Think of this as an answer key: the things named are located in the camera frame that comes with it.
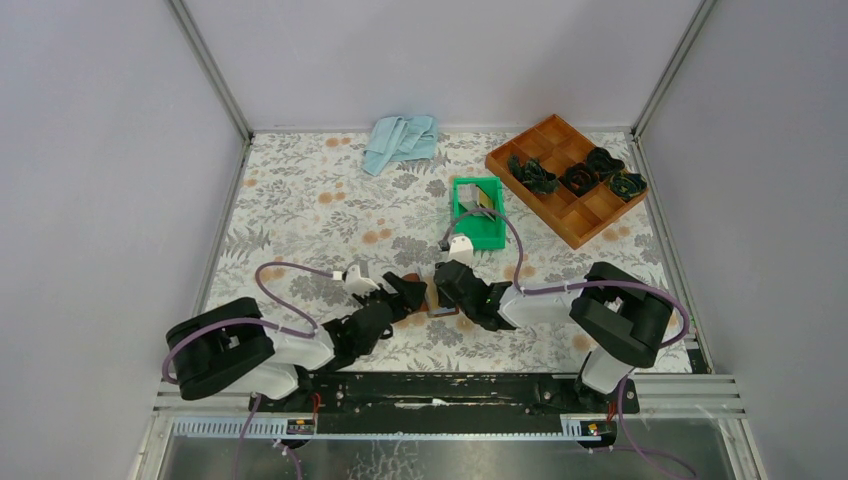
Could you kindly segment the brown leather card holder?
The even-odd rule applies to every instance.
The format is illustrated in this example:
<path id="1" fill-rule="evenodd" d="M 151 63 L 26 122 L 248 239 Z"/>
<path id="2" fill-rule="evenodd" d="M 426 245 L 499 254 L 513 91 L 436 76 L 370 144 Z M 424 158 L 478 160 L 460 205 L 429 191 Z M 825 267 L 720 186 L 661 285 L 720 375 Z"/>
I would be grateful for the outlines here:
<path id="1" fill-rule="evenodd" d="M 423 282 L 427 289 L 424 297 L 424 302 L 418 312 L 424 312 L 429 318 L 441 318 L 456 316 L 459 314 L 459 309 L 443 307 L 439 303 L 439 296 L 431 275 L 421 275 L 419 273 L 409 273 L 402 277 L 405 281 Z"/>

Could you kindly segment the silver credit card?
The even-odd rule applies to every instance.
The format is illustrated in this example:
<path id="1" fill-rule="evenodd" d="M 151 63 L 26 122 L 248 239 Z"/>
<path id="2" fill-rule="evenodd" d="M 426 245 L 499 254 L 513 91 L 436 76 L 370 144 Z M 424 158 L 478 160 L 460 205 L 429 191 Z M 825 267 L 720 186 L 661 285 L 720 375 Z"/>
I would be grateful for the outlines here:
<path id="1" fill-rule="evenodd" d="M 466 211 L 479 208 L 495 210 L 496 204 L 478 184 L 465 183 L 457 186 L 458 203 Z"/>

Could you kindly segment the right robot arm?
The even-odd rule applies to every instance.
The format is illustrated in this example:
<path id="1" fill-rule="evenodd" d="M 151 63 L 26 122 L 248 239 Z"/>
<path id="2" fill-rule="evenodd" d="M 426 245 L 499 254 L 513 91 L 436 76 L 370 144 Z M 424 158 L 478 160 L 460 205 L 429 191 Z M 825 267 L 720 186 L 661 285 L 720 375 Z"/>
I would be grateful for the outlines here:
<path id="1" fill-rule="evenodd" d="M 440 302 L 489 331 L 578 325 L 596 343 L 573 386 L 575 402 L 589 412 L 607 405 L 633 370 L 655 364 L 672 313 L 682 310 L 665 291 L 607 262 L 594 263 L 575 283 L 528 287 L 488 284 L 471 267 L 451 260 L 436 267 L 433 282 Z"/>

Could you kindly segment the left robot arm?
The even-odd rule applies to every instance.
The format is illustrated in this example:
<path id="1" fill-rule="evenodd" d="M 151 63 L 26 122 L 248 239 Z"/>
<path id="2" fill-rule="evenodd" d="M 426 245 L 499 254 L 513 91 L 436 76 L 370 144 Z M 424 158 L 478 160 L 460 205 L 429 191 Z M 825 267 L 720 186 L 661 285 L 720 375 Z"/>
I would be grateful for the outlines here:
<path id="1" fill-rule="evenodd" d="M 306 320 L 298 330 L 264 319 L 257 301 L 241 297 L 183 321 L 166 334 L 162 378 L 194 401 L 238 386 L 296 411 L 309 401 L 311 372 L 334 372 L 371 354 L 394 334 L 394 324 L 419 311 L 427 285 L 386 273 L 376 282 L 352 265 L 328 273 L 359 305 L 353 313 L 319 323 L 303 310 L 281 306 Z"/>

